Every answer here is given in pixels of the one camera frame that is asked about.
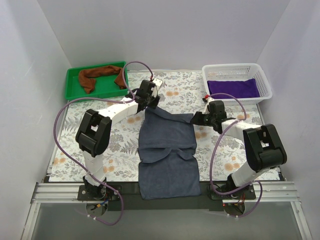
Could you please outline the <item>purple towel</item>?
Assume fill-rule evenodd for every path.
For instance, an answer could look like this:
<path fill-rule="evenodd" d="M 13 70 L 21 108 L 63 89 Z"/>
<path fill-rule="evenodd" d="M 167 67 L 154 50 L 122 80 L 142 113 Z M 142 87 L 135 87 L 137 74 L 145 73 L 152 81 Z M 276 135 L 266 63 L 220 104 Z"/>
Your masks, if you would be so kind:
<path fill-rule="evenodd" d="M 257 88 L 256 80 L 254 78 L 238 81 L 207 81 L 207 86 L 210 95 L 217 99 L 232 99 L 230 96 L 234 96 L 237 99 L 247 98 L 259 98 L 260 93 Z"/>

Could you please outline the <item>grey blue towel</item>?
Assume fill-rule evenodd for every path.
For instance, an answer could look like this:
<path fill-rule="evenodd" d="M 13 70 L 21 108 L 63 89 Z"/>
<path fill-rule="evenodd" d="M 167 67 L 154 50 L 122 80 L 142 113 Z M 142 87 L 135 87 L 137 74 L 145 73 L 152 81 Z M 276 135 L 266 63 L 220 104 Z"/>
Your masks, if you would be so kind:
<path fill-rule="evenodd" d="M 147 108 L 139 131 L 138 185 L 144 200 L 201 194 L 193 114 Z"/>

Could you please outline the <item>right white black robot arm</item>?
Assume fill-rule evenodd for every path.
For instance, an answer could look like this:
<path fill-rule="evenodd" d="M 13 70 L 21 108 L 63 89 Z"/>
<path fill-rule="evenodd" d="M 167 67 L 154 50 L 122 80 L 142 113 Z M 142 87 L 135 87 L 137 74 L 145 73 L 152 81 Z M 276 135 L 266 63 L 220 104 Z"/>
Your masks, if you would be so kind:
<path fill-rule="evenodd" d="M 232 195 L 254 183 L 263 173 L 287 162 L 286 151 L 273 124 L 255 125 L 246 123 L 244 119 L 227 117 L 224 102 L 221 100 L 207 102 L 205 110 L 197 111 L 190 122 L 198 126 L 212 127 L 219 133 L 209 166 L 210 188 L 217 195 Z M 212 170 L 216 151 L 223 136 L 243 142 L 246 162 L 228 176 L 223 186 L 217 188 L 213 183 Z"/>

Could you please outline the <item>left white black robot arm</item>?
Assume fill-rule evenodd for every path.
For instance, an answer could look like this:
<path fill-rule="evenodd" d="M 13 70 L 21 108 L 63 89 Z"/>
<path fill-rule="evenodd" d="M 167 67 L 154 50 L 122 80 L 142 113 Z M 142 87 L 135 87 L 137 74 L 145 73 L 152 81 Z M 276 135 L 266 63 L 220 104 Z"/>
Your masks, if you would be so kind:
<path fill-rule="evenodd" d="M 84 113 L 75 140 L 87 169 L 83 177 L 85 190 L 92 198 L 99 200 L 107 195 L 102 184 L 106 182 L 103 153 L 109 145 L 112 126 L 145 108 L 156 108 L 163 85 L 164 82 L 157 78 L 143 80 L 133 94 L 128 93 L 119 103 L 99 111 L 89 109 Z"/>

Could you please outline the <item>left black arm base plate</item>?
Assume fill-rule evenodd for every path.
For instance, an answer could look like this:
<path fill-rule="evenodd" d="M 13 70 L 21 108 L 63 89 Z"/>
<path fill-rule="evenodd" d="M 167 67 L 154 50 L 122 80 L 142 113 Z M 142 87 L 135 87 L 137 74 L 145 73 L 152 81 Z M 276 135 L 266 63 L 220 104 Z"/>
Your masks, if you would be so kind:
<path fill-rule="evenodd" d="M 80 185 L 78 188 L 78 201 L 118 201 L 120 199 L 118 193 L 121 192 L 120 185 L 113 185 L 115 190 L 112 190 L 104 185 Z"/>

